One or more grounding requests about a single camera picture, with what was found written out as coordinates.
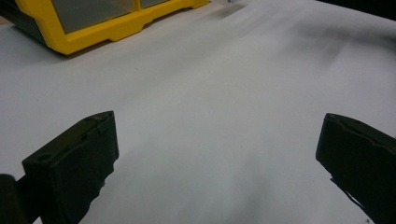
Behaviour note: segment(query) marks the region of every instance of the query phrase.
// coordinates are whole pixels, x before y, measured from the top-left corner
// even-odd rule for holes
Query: white surface
[[[396,22],[245,3],[67,58],[0,26],[1,173],[20,178],[25,157],[114,110],[120,159],[81,223],[365,223],[315,151],[327,112],[396,135]]]

